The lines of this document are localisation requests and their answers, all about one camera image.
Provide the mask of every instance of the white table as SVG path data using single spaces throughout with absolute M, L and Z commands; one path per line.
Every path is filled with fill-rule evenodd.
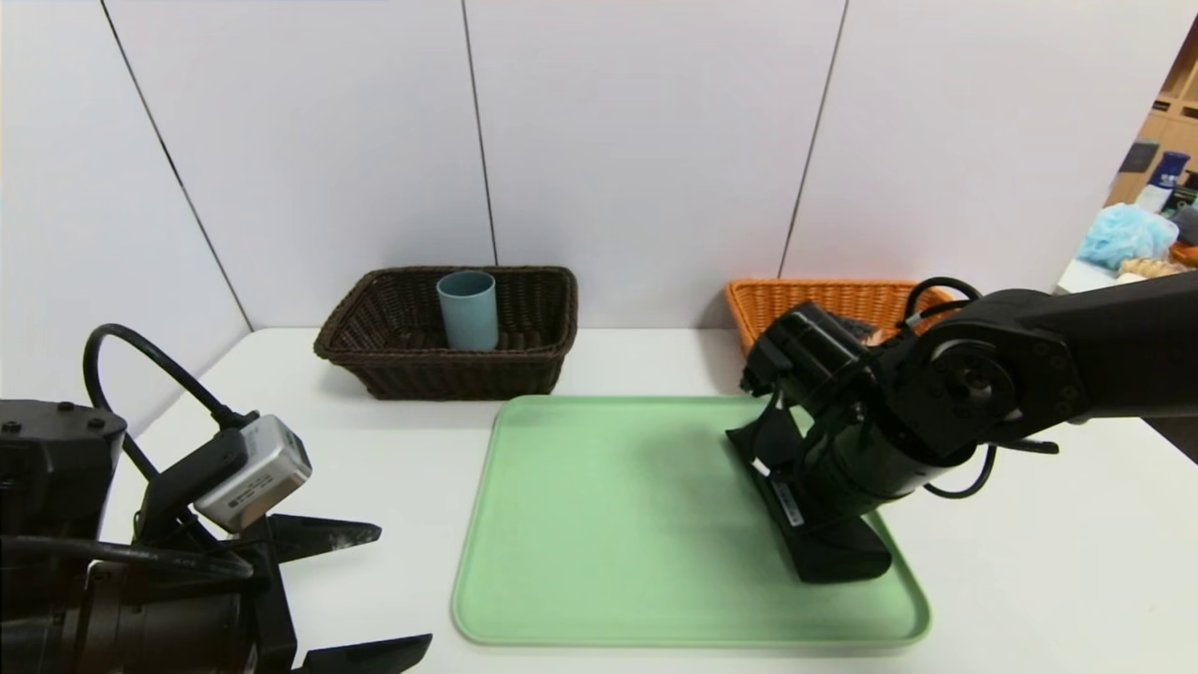
M 503 649 L 449 618 L 458 557 L 498 403 L 383 403 L 311 353 L 316 330 L 247 336 L 204 383 L 279 415 L 315 473 L 279 512 L 380 524 L 373 545 L 284 566 L 307 649 L 432 632 L 417 672 L 1198 672 L 1198 467 L 1138 420 L 1061 426 L 1057 457 L 1006 453 L 973 499 L 884 510 L 932 603 L 931 634 L 888 652 Z M 556 394 L 736 394 L 731 330 L 583 329 Z M 159 468 L 214 429 L 194 401 L 141 437 Z M 942 486 L 970 482 L 978 460 Z M 127 541 L 143 484 L 127 461 L 104 540 Z
M 1069 266 L 1057 281 L 1057 289 L 1061 292 L 1085 292 L 1108 287 L 1115 284 L 1115 275 L 1108 268 L 1075 257 L 1069 260 Z

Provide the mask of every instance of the plastic cup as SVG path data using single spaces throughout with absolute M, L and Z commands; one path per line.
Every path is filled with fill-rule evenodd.
M 490 352 L 500 345 L 494 275 L 455 271 L 437 281 L 437 295 L 450 350 Z

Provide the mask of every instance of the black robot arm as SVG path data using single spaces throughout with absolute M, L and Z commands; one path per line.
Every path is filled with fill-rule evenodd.
M 1063 421 L 1198 415 L 1198 273 L 1067 296 L 1003 290 L 961 304 L 922 334 L 904 324 L 867 350 L 805 303 L 750 353 L 742 387 L 774 399 L 728 436 L 805 581 L 883 573 L 889 553 L 859 516 L 980 444 L 990 456 L 978 487 L 997 447 L 1052 454 L 1027 438 Z M 794 405 L 816 421 L 806 435 L 786 409 Z

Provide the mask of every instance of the green tray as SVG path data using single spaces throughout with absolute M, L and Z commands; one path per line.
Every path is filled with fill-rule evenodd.
M 494 645 L 897 646 L 931 613 L 895 553 L 875 581 L 800 583 L 724 431 L 764 401 L 528 396 L 495 420 L 453 594 Z M 811 420 L 797 414 L 801 429 Z

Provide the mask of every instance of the bottle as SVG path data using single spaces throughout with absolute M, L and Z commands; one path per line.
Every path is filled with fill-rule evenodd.
M 1156 170 L 1152 171 L 1152 177 L 1148 180 L 1148 184 L 1140 189 L 1139 196 L 1136 198 L 1136 205 L 1148 212 L 1161 212 L 1169 194 L 1173 193 L 1173 188 L 1178 186 L 1181 169 L 1186 166 L 1190 154 L 1185 152 L 1162 153 Z

